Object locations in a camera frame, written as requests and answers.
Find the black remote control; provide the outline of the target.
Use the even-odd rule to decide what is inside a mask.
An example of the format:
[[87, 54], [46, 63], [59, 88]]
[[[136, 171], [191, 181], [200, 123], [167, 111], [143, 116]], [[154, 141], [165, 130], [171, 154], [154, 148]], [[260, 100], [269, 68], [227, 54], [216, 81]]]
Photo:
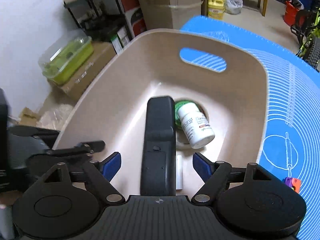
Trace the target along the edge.
[[176, 195], [175, 103], [170, 96], [147, 103], [140, 195]]

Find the blue silicone baking mat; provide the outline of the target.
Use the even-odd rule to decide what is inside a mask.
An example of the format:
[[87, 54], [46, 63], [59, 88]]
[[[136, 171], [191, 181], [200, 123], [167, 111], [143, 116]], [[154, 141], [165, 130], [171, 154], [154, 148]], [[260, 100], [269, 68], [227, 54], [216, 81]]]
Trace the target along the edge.
[[319, 73], [286, 48], [236, 25], [196, 16], [182, 30], [240, 47], [265, 68], [266, 132], [258, 161], [280, 180], [300, 180], [306, 215], [298, 238], [319, 239]]

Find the black metal shelf rack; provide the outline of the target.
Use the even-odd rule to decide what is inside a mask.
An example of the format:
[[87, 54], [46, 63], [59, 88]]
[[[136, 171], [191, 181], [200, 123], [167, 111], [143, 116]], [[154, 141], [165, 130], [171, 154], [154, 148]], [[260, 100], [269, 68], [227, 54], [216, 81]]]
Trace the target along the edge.
[[[64, 7], [68, 10], [76, 26], [94, 41], [110, 42], [119, 54], [132, 40], [125, 14], [119, 0], [114, 0], [117, 14], [110, 14], [103, 1], [98, 5], [94, 0], [63, 0]], [[86, 3], [89, 10], [80, 18], [76, 18], [72, 8]]]

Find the green round tin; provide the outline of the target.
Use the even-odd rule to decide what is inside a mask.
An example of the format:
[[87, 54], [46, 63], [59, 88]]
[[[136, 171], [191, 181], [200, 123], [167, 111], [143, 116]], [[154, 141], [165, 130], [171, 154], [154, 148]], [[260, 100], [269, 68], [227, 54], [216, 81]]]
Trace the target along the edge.
[[181, 120], [178, 116], [178, 110], [185, 104], [191, 103], [190, 100], [178, 100], [175, 102], [175, 125], [178, 129], [182, 129]]

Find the bicycle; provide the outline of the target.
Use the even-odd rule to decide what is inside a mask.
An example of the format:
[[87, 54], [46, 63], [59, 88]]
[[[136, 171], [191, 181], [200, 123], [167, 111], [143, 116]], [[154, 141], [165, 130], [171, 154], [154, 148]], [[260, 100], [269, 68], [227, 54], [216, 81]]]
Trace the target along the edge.
[[296, 56], [319, 72], [319, 0], [311, 0], [309, 10], [299, 10], [290, 29], [300, 45]]

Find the yellow oil jug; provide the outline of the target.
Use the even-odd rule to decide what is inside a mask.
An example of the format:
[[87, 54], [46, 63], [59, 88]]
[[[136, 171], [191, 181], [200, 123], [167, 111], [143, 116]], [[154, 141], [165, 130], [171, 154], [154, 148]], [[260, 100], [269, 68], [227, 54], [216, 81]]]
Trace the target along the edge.
[[223, 20], [226, 0], [208, 0], [208, 17]]

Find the plastic bag of grain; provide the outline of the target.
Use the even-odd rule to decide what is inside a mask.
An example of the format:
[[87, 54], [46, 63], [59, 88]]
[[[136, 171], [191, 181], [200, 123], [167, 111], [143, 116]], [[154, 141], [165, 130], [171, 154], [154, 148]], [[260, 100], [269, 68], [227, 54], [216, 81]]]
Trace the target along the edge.
[[60, 104], [46, 111], [36, 124], [38, 128], [52, 129], [60, 131], [73, 110], [69, 104]]

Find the white medicine bottle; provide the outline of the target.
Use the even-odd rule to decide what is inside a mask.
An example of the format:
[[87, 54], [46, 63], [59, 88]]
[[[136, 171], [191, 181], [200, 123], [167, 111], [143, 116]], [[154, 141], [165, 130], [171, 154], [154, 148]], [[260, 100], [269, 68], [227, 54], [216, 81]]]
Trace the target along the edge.
[[215, 138], [211, 125], [195, 103], [191, 102], [183, 105], [178, 110], [178, 116], [191, 148], [202, 148]]

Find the green plastic container with lid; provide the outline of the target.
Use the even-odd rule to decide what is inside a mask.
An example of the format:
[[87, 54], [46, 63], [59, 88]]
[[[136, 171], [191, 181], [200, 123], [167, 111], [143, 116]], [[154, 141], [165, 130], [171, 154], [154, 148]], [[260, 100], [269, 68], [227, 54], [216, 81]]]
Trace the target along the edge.
[[64, 85], [93, 54], [92, 38], [81, 29], [69, 31], [53, 43], [39, 58], [42, 75]]

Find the brown paper bag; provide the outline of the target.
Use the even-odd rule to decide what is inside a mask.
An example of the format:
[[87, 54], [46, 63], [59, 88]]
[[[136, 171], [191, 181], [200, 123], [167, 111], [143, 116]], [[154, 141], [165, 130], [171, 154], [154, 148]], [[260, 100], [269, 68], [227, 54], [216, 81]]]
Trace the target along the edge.
[[24, 126], [36, 127], [40, 118], [41, 116], [38, 113], [33, 112], [28, 107], [24, 107], [24, 109], [21, 111], [19, 115], [18, 124], [24, 125]]

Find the purple orange folding toy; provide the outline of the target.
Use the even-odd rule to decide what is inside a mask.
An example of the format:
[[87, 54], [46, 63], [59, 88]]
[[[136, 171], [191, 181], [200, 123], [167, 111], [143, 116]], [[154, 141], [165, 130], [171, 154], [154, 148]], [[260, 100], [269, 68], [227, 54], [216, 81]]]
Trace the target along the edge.
[[283, 182], [285, 183], [285, 185], [287, 185], [288, 187], [290, 187], [291, 189], [293, 189], [293, 191], [295, 191], [296, 193], [300, 192], [300, 187], [301, 187], [301, 180], [298, 178], [291, 178], [291, 177], [286, 177]]

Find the beige plastic storage bin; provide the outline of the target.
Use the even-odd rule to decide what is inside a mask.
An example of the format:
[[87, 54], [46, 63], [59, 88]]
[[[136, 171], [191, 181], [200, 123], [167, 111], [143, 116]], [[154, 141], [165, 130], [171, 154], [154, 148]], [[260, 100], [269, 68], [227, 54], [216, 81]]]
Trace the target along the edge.
[[125, 197], [140, 193], [148, 100], [170, 96], [200, 105], [215, 138], [201, 153], [235, 167], [255, 163], [265, 135], [267, 75], [248, 52], [225, 42], [172, 29], [135, 38], [84, 92], [55, 142], [69, 148], [102, 140], [95, 155], [119, 152], [112, 185]]

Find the white plastic bag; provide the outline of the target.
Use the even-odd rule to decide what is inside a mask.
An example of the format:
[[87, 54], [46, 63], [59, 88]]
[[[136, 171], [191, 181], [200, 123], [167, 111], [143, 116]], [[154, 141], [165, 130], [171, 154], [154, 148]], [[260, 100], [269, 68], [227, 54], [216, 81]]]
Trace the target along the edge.
[[231, 15], [240, 14], [243, 0], [225, 0], [225, 11]]

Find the stacked large cardboard boxes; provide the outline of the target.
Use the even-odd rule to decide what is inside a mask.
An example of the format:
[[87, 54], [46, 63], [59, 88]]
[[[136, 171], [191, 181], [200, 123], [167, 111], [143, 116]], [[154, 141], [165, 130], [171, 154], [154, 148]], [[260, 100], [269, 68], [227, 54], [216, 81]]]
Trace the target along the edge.
[[202, 0], [139, 0], [148, 30], [180, 29], [201, 14]]

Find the clear tape roll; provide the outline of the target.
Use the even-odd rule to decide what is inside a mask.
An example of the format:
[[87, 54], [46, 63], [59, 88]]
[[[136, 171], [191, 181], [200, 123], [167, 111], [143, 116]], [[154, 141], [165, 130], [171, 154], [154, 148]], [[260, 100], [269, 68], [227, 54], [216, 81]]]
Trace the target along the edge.
[[181, 121], [177, 114], [178, 109], [189, 102], [195, 103], [199, 111], [203, 113], [209, 121], [209, 115], [207, 110], [199, 102], [190, 100], [189, 98], [178, 98], [177, 100], [175, 100], [176, 148], [180, 151], [191, 149], [191, 145], [189, 144], [189, 141], [185, 136], [183, 129], [181, 128]]

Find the red bucket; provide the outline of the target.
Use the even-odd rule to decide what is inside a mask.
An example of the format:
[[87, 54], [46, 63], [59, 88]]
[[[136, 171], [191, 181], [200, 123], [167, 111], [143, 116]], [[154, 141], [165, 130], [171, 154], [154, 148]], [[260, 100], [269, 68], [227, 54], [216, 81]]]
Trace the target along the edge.
[[285, 2], [284, 22], [291, 26], [295, 23], [296, 14], [299, 10], [303, 10], [304, 5], [300, 0], [288, 0]]

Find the large white charger block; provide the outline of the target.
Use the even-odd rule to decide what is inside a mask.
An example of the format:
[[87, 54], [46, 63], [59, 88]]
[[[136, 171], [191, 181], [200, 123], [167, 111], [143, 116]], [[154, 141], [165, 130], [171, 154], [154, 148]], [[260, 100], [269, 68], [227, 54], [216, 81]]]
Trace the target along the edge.
[[183, 158], [176, 155], [176, 190], [183, 190]]

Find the cardboard box on floor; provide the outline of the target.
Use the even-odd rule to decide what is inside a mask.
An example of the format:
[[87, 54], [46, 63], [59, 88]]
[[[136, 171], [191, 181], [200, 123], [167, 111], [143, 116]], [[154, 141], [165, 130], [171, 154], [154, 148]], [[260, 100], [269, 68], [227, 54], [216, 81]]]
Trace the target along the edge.
[[93, 54], [64, 85], [58, 86], [53, 81], [48, 80], [50, 85], [64, 92], [72, 100], [78, 101], [91, 82], [116, 56], [112, 43], [93, 42], [93, 48]]

